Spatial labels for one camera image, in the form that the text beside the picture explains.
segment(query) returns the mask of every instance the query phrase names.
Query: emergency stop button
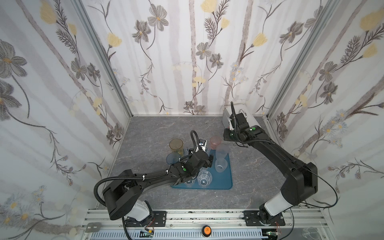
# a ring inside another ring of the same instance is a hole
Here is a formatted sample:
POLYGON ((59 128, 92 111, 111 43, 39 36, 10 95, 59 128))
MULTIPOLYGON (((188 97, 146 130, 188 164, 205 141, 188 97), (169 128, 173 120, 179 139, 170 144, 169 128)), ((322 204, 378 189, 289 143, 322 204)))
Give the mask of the emergency stop button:
POLYGON ((201 230, 201 232, 203 233, 203 236, 204 236, 204 237, 209 237, 209 236, 211 235, 211 233, 212 233, 212 230, 211 230, 211 227, 210 227, 210 226, 205 225, 205 226, 203 227, 203 229, 201 230))

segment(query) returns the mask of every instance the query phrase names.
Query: blue tray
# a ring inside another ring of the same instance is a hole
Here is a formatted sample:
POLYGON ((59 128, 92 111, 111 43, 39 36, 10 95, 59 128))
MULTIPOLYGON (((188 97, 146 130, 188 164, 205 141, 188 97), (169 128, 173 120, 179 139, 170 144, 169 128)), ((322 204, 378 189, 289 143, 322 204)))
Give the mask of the blue tray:
POLYGON ((212 174, 212 182, 208 187, 201 187, 197 181, 193 185, 188 186, 185 183, 171 186, 173 188, 187 188, 187 189, 230 189, 232 187, 232 174, 231 174, 231 164, 229 161, 229 154, 225 157, 228 162, 228 167, 223 172, 217 172, 215 169, 216 162, 216 150, 211 150, 210 154, 213 154, 214 160, 212 167, 209 167, 207 171, 212 174))

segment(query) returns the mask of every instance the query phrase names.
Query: floral wallpaper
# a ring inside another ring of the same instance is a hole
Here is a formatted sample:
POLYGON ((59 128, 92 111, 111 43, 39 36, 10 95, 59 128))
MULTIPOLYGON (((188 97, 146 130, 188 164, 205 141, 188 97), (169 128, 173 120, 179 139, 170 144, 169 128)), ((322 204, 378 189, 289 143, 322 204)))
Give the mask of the floral wallpaper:
POLYGON ((184 115, 266 115, 326 4, 82 1, 133 113, 184 115))
MULTIPOLYGON (((343 0, 269 116, 284 148, 315 163, 338 193, 337 205, 323 213, 339 240, 382 235, 382 66, 383 2, 343 0)), ((329 206, 335 200, 319 181, 309 202, 329 206)))
POLYGON ((0 231, 79 239, 129 118, 70 2, 0 3, 0 231))

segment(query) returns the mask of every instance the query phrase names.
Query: frosted plastic cup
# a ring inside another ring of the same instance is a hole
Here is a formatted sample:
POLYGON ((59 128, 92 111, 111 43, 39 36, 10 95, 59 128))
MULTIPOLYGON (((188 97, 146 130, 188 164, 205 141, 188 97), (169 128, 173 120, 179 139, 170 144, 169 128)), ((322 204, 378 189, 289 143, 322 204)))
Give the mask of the frosted plastic cup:
POLYGON ((215 169, 217 172, 224 172, 228 167, 228 162, 224 158, 217 158, 215 162, 215 169))
POLYGON ((218 158, 225 158, 227 154, 229 153, 228 147, 224 145, 219 145, 216 148, 216 159, 218 158))
POLYGON ((184 153, 183 141, 178 138, 174 138, 169 142, 169 147, 172 152, 177 152, 180 156, 184 153))
POLYGON ((192 185, 195 183, 195 180, 194 179, 191 179, 187 182, 185 182, 185 184, 187 185, 187 187, 192 187, 192 185))
POLYGON ((209 141, 211 143, 211 149, 216 149, 216 147, 219 146, 221 143, 221 137, 213 136, 209 141))
POLYGON ((208 171, 200 171, 197 175, 197 183, 202 187, 206 188, 212 182, 212 174, 208 171))
POLYGON ((178 154, 177 152, 172 152, 167 156, 167 163, 169 165, 175 164, 179 161, 179 159, 180 159, 180 154, 178 154))

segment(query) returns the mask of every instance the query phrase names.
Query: clear plastic cup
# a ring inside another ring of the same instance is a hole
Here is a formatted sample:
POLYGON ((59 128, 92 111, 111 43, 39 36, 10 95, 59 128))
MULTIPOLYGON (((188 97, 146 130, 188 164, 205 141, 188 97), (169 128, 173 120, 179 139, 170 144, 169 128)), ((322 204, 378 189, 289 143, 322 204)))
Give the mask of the clear plastic cup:
POLYGON ((216 159, 218 158, 225 158, 227 154, 229 153, 228 147, 224 145, 219 145, 216 148, 216 159))
POLYGON ((187 185, 187 187, 192 187, 192 185, 195 183, 195 180, 194 179, 191 179, 189 181, 186 181, 185 184, 187 185))
POLYGON ((179 159, 180 159, 180 154, 178 154, 177 152, 171 152, 167 156, 167 163, 169 165, 175 164, 175 163, 177 163, 179 161, 179 159))
POLYGON ((211 148, 207 146, 205 149, 205 152, 208 154, 208 157, 209 157, 209 154, 211 153, 211 148))
POLYGON ((200 171, 197 176, 197 183, 202 187, 208 187, 212 182, 212 174, 208 171, 200 171))
POLYGON ((303 228, 301 235, 305 239, 309 239, 309 240, 319 240, 320 239, 320 233, 314 227, 303 228))
POLYGON ((183 149, 183 141, 178 138, 174 138, 169 142, 169 147, 172 150, 172 152, 177 152, 180 156, 183 155, 184 149, 183 149))
POLYGON ((217 172, 224 172, 228 167, 228 162, 224 158, 217 158, 215 161, 215 169, 217 172))
POLYGON ((216 147, 219 146, 221 143, 221 137, 213 136, 209 141, 211 143, 211 149, 216 149, 216 147))

